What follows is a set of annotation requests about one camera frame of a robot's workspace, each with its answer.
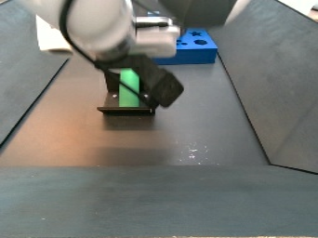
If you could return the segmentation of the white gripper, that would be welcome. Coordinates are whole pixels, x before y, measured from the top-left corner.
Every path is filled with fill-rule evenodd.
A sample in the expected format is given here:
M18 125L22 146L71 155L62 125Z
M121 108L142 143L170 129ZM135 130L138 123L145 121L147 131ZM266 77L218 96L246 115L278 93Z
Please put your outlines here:
M133 54L150 58L171 58L177 54L181 27L169 17L138 17L135 19L135 44Z

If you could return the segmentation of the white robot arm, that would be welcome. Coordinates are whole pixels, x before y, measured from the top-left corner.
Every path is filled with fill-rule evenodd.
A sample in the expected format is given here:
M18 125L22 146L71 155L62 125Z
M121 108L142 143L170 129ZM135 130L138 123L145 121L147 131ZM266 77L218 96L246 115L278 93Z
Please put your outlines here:
M73 46L95 58L125 55L170 58L183 28L224 25L238 0L18 0L50 25L61 26L71 1L66 30Z

